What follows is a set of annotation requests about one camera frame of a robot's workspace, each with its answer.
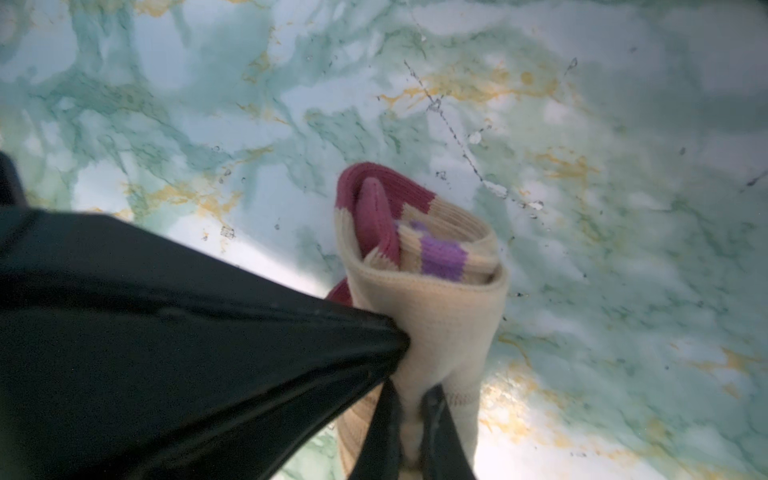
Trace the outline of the beige purple striped sock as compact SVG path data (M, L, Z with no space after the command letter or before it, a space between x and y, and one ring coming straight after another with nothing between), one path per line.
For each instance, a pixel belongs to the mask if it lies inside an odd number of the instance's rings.
M472 460L484 366L508 291L496 234L374 163L343 171L334 221L346 275L329 299L388 316L410 339L392 377L403 412L399 477L420 475L421 401L434 386L442 387L462 455Z

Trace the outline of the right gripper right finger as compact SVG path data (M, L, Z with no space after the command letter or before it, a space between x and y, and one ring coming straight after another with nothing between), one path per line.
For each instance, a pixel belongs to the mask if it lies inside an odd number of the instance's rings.
M422 400L421 472L425 480L475 480L441 385Z

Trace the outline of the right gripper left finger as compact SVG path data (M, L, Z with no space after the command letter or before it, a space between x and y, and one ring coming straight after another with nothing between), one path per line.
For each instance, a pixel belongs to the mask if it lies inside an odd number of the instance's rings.
M397 480L401 463L402 410L396 389L387 380L381 389L366 438L348 480Z

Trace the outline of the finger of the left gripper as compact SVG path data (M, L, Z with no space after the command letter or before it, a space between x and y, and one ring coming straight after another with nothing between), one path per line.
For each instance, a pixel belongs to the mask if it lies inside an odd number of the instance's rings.
M1 475L266 479L408 337L107 215L1 160Z

